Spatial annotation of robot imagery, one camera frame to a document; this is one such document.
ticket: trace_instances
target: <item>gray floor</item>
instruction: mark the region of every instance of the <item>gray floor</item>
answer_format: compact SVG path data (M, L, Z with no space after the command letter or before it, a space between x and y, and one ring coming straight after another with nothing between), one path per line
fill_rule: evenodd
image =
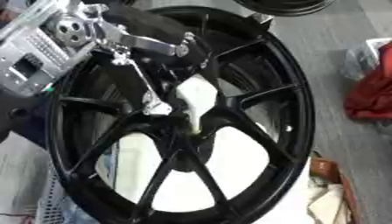
M154 0L144 4L201 4L248 13L228 0ZM290 48L311 83L317 107L314 148L338 161L352 181L362 223L391 223L392 146L372 124L346 118L342 99L351 83L340 69L346 49L366 39L392 37L392 1L337 0L317 14L278 17L272 31Z

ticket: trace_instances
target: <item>red cloth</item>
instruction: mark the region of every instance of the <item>red cloth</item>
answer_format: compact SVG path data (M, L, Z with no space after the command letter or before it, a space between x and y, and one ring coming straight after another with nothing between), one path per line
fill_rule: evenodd
M392 118L392 43L380 49L380 65L356 83L344 108L352 118Z

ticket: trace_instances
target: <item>wheel spoke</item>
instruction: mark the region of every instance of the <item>wheel spoke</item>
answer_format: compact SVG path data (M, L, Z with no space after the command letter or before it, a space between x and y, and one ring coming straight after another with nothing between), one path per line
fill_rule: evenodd
M60 101L67 107L76 107L82 110L93 110L112 116L118 116L123 111L123 104L114 101L103 101L70 96L62 97L60 98Z
M95 163L98 158L117 142L124 134L125 131L131 132L132 130L138 130L141 123L148 119L141 111L134 112L125 117L116 120L110 127L103 133L95 143L81 156L80 160L71 169L70 173L77 172L85 163L90 165L90 168L95 167Z
M203 181L203 183L206 185L206 187L212 194L213 199L215 200L215 206L217 207L218 211L223 213L231 213L232 215L236 216L238 213L230 205L230 202L219 187L211 172L203 164L203 162L201 162L196 150L193 148L190 139L187 136L184 136L182 141L184 153L187 155L187 158L189 159L193 170L196 172L196 174L199 176L199 178Z
M177 133L174 130L171 133L169 143L165 146L169 151L169 155L164 157L159 167L152 176L150 183L147 185L143 192L142 197L137 203L135 209L131 215L132 223L138 223L144 216L149 215L151 212L152 201L157 194L159 187L164 183L165 179L169 176L172 171L172 165L177 156L178 150L174 148Z
M247 53L254 51L255 47L263 43L262 39L253 40L245 45L237 46L236 48L230 49L228 51L222 52L215 56L215 58L220 62L228 64L234 60L239 59L240 57L246 55Z
M214 108L208 116L209 120L225 119L226 126L234 127L252 137L269 153L270 162L273 165L281 165L295 160L288 152L280 149L277 143L244 112L229 108Z
M227 105L230 108L239 107L240 109L249 109L261 102L275 100L278 97L286 96L292 93L298 87L297 84L275 87L268 90L254 91L246 94L240 94L227 98Z
M201 19L201 27L200 27L200 36L203 38L206 36L207 28L208 28L208 20L210 19L209 14L205 14Z

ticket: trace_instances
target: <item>black wheel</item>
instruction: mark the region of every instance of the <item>black wheel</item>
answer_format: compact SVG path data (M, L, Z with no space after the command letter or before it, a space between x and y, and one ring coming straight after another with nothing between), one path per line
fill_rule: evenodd
M314 108L305 76L282 43L256 22L202 7L153 12L178 20L212 47L220 66L219 102L203 116L202 131L189 135L181 116L143 115L137 109L143 95L136 88L131 89L135 101L125 101L109 78L115 72L92 59L68 76L52 99L48 146L59 180L101 223L251 223L287 193L309 157ZM235 193L226 192L208 166L214 156L211 139L226 127L253 139L269 156L266 166ZM138 202L121 196L95 169L99 157L132 132L153 139L162 157ZM173 171L199 177L213 204L182 212L156 209L152 202Z
M334 0L235 0L252 11L282 17L297 17L321 11Z

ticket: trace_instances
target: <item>cable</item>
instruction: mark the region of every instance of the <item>cable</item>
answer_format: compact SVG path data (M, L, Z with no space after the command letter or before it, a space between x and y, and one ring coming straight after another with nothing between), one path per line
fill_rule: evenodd
M26 218L26 217L31 217L34 218L34 215L25 213L25 214L15 214L15 213L0 213L0 216L6 216L6 217L15 217L15 218Z

